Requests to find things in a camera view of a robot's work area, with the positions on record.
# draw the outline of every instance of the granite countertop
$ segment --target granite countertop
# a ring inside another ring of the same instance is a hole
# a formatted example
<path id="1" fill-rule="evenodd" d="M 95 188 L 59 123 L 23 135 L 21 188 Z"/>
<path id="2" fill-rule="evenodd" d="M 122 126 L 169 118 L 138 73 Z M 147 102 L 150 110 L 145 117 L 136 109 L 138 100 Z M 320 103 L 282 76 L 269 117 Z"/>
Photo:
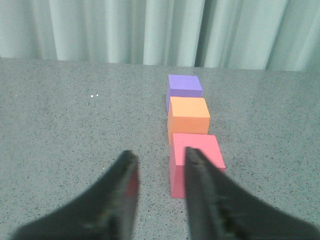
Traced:
<path id="1" fill-rule="evenodd" d="M 140 161 L 135 240 L 190 239 L 172 199 L 168 74 L 196 75 L 226 174 L 320 226 L 320 75 L 0 59 L 0 239 L 66 204 L 124 150 Z"/>

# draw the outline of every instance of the block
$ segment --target block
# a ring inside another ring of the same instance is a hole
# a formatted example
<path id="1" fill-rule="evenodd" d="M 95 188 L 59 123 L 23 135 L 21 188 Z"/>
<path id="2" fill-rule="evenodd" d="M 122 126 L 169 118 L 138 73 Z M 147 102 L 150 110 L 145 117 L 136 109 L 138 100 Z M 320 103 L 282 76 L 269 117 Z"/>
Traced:
<path id="1" fill-rule="evenodd" d="M 170 187 L 173 198 L 183 199 L 185 191 L 185 156 L 186 147 L 200 149 L 222 172 L 226 170 L 219 144 L 215 135 L 174 133 L 169 160 Z"/>
<path id="2" fill-rule="evenodd" d="M 197 76 L 169 75 L 166 92 L 166 111 L 169 111 L 170 97 L 200 98 L 203 89 Z"/>
<path id="3" fill-rule="evenodd" d="M 173 133 L 208 134 L 210 114 L 203 97 L 170 97 L 168 113 L 168 140 L 172 145 Z"/>

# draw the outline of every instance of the cube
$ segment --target cube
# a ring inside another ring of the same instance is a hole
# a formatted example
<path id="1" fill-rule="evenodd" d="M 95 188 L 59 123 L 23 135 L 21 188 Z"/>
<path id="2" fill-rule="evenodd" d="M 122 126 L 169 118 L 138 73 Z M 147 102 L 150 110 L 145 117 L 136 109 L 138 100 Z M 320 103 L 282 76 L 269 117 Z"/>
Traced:
<path id="1" fill-rule="evenodd" d="M 186 147 L 200 149 L 222 172 L 226 170 L 216 136 L 204 134 L 173 133 L 173 144 L 169 160 L 170 188 L 173 198 L 183 199 L 185 191 Z"/>
<path id="2" fill-rule="evenodd" d="M 210 114 L 203 97 L 170 97 L 168 113 L 168 140 L 172 145 L 173 133 L 208 134 Z"/>
<path id="3" fill-rule="evenodd" d="M 169 111 L 170 97 L 200 98 L 203 89 L 197 76 L 169 75 L 166 92 L 166 111 Z"/>

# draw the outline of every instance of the orange cube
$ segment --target orange cube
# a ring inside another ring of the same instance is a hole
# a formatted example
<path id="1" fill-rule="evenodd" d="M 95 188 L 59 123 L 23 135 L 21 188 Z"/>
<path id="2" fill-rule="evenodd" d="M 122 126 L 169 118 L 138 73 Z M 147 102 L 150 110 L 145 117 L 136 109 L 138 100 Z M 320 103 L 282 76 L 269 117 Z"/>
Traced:
<path id="1" fill-rule="evenodd" d="M 168 112 L 169 145 L 173 133 L 208 134 L 210 113 L 203 97 L 170 97 Z"/>

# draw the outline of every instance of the curtain fold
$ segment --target curtain fold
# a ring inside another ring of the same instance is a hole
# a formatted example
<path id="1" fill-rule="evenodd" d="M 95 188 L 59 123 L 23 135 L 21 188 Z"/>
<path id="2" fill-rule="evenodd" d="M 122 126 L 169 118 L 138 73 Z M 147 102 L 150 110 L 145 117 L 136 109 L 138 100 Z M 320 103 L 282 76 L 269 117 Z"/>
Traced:
<path id="1" fill-rule="evenodd" d="M 320 72 L 320 0 L 0 0 L 0 56 Z"/>

